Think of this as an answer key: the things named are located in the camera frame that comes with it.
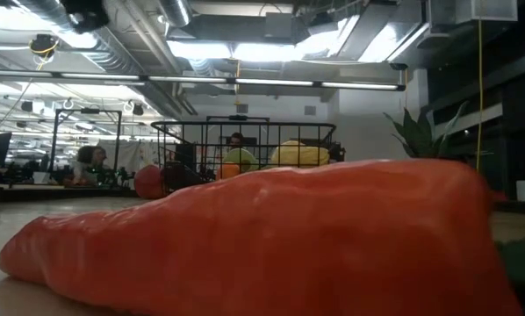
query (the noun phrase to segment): giant plush carrot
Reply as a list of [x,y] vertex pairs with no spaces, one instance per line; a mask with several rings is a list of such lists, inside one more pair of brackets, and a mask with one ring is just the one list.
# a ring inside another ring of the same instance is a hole
[[435,160],[272,169],[119,212],[40,217],[0,268],[170,316],[519,316],[490,194]]

